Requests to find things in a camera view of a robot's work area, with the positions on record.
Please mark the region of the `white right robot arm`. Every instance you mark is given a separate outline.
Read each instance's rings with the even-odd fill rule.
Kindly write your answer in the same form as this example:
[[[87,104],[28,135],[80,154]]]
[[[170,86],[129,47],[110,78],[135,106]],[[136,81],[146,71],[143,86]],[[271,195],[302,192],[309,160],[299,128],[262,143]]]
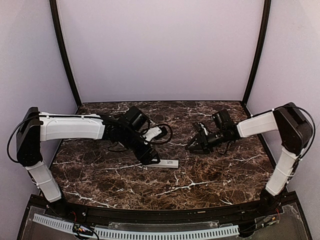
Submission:
[[[185,149],[192,154],[209,154],[223,144],[230,145],[240,139],[266,132],[277,131],[281,138],[281,154],[261,191],[256,211],[265,215],[278,207],[282,192],[293,178],[300,161],[310,150],[315,136],[316,125],[311,114],[293,102],[252,115],[235,123],[227,110],[212,115],[216,132],[210,131],[202,122],[194,123],[197,134],[187,143]]]

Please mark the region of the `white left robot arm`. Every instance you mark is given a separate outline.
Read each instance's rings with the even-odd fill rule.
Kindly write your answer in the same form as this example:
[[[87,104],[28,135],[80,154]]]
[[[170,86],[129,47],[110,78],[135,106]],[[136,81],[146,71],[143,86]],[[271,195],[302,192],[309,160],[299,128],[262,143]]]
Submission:
[[[119,117],[103,114],[68,115],[40,112],[31,107],[23,121],[16,126],[12,135],[16,137],[16,159],[33,178],[35,185],[46,200],[54,203],[63,198],[41,154],[41,143],[51,140],[92,139],[120,143],[131,150],[142,165],[159,164],[158,152],[151,140],[161,130],[154,127],[140,133],[149,118],[136,106],[132,106]]]

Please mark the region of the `black front table rail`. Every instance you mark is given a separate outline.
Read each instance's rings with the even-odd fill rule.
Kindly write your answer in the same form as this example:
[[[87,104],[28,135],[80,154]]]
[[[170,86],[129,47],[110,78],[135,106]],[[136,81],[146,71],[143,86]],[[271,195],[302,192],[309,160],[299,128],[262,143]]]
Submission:
[[[247,223],[262,215],[257,211],[258,202],[230,206],[189,210],[127,210],[66,203],[58,208],[63,216],[71,215],[81,223],[108,224],[110,222],[130,224],[177,224],[201,221],[220,223]]]

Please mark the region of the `right black frame post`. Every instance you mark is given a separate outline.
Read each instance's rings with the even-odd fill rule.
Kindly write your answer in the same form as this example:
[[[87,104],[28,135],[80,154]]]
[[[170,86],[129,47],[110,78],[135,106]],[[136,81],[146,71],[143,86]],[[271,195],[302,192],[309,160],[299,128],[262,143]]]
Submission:
[[[259,28],[256,49],[255,49],[255,53],[252,61],[251,70],[249,73],[249,78],[248,78],[244,95],[242,98],[242,103],[245,106],[248,104],[248,101],[253,89],[253,85],[255,82],[256,74],[258,71],[258,67],[259,67],[259,63],[260,63],[260,59],[261,59],[261,55],[264,47],[265,37],[267,33],[267,28],[268,28],[271,4],[272,4],[271,0],[265,0],[263,4],[262,18],[261,18],[261,24]]]

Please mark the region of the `black frame post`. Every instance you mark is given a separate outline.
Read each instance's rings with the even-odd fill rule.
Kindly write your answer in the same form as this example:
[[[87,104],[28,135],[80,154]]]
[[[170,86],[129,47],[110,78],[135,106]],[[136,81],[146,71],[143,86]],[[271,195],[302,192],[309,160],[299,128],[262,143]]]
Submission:
[[[251,70],[249,73],[249,78],[248,78],[244,95],[242,98],[242,103],[245,106],[248,104],[248,101],[253,89],[253,85],[255,82],[256,74],[258,71],[258,67],[259,67],[259,63],[260,63],[260,59],[261,59],[261,55],[264,47],[265,37],[267,33],[267,28],[268,28],[271,4],[272,4],[271,0],[265,0],[263,4],[262,18],[261,18],[261,24],[259,28],[256,49],[255,49],[255,53],[252,61]]]
[[[49,0],[49,5],[50,5],[50,11],[51,11],[54,32],[56,36],[56,41],[58,44],[60,57],[61,57],[64,71],[67,77],[68,85],[70,87],[75,104],[79,108],[82,106],[82,101],[80,98],[78,88],[76,86],[76,81],[73,76],[71,64],[70,64],[68,53],[67,53],[67,48],[64,41],[64,36],[62,32],[62,26],[61,26],[59,11],[58,11],[58,3],[56,0]]]

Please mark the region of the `left black frame post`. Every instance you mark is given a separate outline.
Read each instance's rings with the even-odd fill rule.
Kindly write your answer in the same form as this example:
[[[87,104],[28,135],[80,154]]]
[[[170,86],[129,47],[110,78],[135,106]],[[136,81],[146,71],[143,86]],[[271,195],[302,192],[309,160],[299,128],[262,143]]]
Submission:
[[[61,57],[64,71],[67,77],[68,85],[70,87],[75,104],[79,108],[82,106],[82,101],[80,98],[78,88],[76,86],[76,81],[73,76],[71,64],[70,64],[68,53],[67,53],[67,48],[64,41],[64,36],[62,32],[62,26],[61,26],[59,11],[58,11],[58,3],[56,0],[49,0],[49,5],[50,5],[50,11],[51,11],[54,32],[56,36],[56,41],[58,44],[60,57]]]

